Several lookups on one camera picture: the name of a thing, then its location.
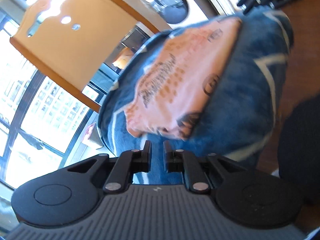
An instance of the blue plush fabric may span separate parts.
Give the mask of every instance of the blue plush fabric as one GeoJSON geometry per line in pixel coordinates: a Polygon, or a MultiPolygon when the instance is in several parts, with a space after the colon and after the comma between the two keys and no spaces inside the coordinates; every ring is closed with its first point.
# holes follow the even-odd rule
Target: blue plush fabric
{"type": "MultiPolygon", "coordinates": [[[[255,167],[274,126],[293,33],[281,11],[261,7],[237,16],[243,21],[238,40],[191,138],[170,143],[174,149],[191,150],[197,156],[214,152],[255,167]]],[[[101,139],[116,156],[128,149],[140,149],[146,139],[152,142],[151,171],[137,175],[140,183],[181,183],[180,174],[164,171],[163,142],[168,139],[154,134],[134,138],[126,130],[122,110],[133,100],[136,82],[144,68],[154,62],[164,41],[185,29],[164,31],[150,38],[132,58],[100,110],[101,139]]]]}

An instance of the black circle print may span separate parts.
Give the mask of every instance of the black circle print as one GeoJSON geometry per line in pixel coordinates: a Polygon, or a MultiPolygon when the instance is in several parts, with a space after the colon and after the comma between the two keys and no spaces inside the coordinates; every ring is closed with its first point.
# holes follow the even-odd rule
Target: black circle print
{"type": "Polygon", "coordinates": [[[219,76],[216,74],[207,76],[202,84],[203,92],[208,96],[211,95],[218,80],[219,76]]]}

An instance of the silver screw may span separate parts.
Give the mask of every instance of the silver screw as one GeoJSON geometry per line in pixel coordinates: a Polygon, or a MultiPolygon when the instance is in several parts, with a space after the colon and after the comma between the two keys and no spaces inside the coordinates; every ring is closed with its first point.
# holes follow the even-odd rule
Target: silver screw
{"type": "Polygon", "coordinates": [[[110,191],[115,191],[121,188],[121,184],[117,182],[111,182],[106,185],[106,189],[110,191]]]}
{"type": "Polygon", "coordinates": [[[203,191],[209,188],[209,185],[204,182],[197,182],[192,185],[193,189],[203,191]]]}

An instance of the pink object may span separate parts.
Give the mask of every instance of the pink object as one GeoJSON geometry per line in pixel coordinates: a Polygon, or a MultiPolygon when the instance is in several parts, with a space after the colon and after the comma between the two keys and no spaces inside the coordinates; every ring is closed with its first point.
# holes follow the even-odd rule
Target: pink object
{"type": "Polygon", "coordinates": [[[128,132],[186,140],[222,75],[241,20],[229,17],[168,39],[126,107],[128,132]]]}

